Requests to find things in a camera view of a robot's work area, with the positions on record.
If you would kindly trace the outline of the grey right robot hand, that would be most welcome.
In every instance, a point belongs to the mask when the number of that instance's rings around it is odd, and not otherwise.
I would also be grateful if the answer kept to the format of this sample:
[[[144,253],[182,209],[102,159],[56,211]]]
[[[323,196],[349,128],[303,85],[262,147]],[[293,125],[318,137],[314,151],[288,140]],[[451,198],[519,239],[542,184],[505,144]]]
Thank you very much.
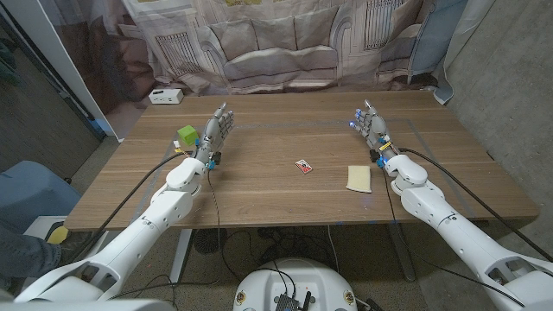
[[[398,155],[398,151],[393,146],[385,120],[368,99],[364,101],[364,105],[363,109],[355,111],[355,119],[349,122],[349,126],[365,139],[372,161],[383,167],[392,157]]]

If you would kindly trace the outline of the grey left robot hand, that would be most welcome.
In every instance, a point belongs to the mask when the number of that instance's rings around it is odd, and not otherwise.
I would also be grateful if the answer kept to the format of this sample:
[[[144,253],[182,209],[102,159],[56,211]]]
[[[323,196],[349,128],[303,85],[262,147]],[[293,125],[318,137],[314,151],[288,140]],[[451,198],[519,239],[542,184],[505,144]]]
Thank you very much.
[[[213,153],[219,152],[224,141],[233,128],[234,117],[231,111],[226,111],[227,102],[224,102],[207,121],[194,152],[194,158],[208,163]]]

